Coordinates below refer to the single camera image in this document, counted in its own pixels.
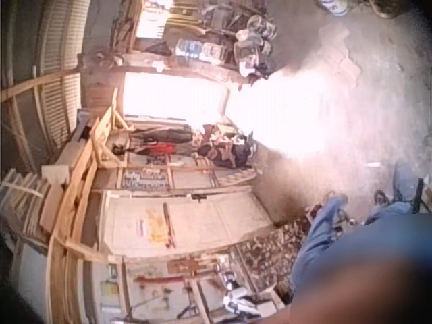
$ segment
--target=bucket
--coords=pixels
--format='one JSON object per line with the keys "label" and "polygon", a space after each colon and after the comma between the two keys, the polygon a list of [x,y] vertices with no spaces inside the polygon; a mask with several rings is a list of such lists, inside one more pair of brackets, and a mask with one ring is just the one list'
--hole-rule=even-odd
{"label": "bucket", "polygon": [[260,15],[250,17],[248,21],[248,29],[259,32],[263,39],[269,41],[273,40],[277,36],[276,25]]}
{"label": "bucket", "polygon": [[333,16],[344,16],[348,13],[348,0],[320,0]]}

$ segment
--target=blue jeans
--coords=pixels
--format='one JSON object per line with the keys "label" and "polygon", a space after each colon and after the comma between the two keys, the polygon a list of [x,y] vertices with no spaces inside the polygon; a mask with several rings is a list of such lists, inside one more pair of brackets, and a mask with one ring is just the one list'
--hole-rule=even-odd
{"label": "blue jeans", "polygon": [[[410,201],[415,197],[417,183],[418,178],[407,164],[401,162],[396,163],[394,196],[399,201],[389,206],[375,206],[369,214],[367,223],[372,223],[383,217],[389,217],[395,214],[412,214]],[[291,284],[293,291],[298,287],[309,265],[334,243],[335,233],[333,225],[338,220],[340,209],[346,203],[347,201],[344,196],[336,196],[330,199],[329,202],[318,211],[317,217],[310,227],[306,242],[304,242],[303,247],[298,252],[297,259],[292,268]]]}

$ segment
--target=wooden board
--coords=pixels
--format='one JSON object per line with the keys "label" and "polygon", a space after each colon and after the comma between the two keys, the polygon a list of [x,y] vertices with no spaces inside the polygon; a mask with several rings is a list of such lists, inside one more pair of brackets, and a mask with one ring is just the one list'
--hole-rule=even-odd
{"label": "wooden board", "polygon": [[41,168],[42,177],[48,179],[50,184],[69,184],[69,165],[43,165]]}
{"label": "wooden board", "polygon": [[[153,239],[153,234],[160,232],[153,224],[165,223],[164,203],[169,208],[175,248],[166,247],[167,237]],[[101,244],[113,254],[130,258],[168,257],[222,248],[273,229],[257,203],[242,193],[208,196],[200,201],[111,197],[103,203],[106,207],[100,223]]]}
{"label": "wooden board", "polygon": [[58,182],[51,184],[39,221],[39,225],[50,234],[54,230],[54,224],[62,198],[63,188],[58,184]]}
{"label": "wooden board", "polygon": [[61,70],[58,72],[53,72],[51,74],[46,74],[44,76],[40,76],[38,78],[34,78],[31,80],[27,80],[24,82],[21,82],[19,84],[16,84],[15,86],[12,86],[8,89],[1,91],[1,102],[4,102],[13,96],[16,96],[20,94],[21,92],[30,90],[34,88],[35,86],[40,86],[41,84],[45,84],[51,81],[54,81],[56,79],[59,79],[64,76],[70,76],[72,74],[78,73],[77,69],[71,69],[71,70]]}

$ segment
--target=corrugated metal wall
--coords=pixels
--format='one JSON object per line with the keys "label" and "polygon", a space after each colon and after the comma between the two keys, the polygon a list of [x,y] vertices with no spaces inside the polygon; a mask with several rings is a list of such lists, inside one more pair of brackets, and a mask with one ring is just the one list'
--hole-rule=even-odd
{"label": "corrugated metal wall", "polygon": [[[76,67],[90,0],[51,0],[44,17],[40,74]],[[80,75],[67,76],[42,87],[49,136],[60,149],[76,127],[81,106]]]}

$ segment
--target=dirt floor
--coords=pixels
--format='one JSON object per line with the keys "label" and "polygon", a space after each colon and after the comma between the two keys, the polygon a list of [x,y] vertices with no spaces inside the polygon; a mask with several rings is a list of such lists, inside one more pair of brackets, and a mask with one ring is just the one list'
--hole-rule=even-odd
{"label": "dirt floor", "polygon": [[[427,174],[427,25],[416,8],[392,20],[365,5],[333,17],[313,0],[271,0],[268,9],[278,71],[233,94],[227,109],[263,144],[256,193],[275,222],[293,220],[329,190],[347,194],[347,212],[364,219],[375,189],[391,194],[396,159]],[[338,56],[323,53],[328,38],[354,66],[341,72]],[[375,162],[383,167],[367,167]]]}

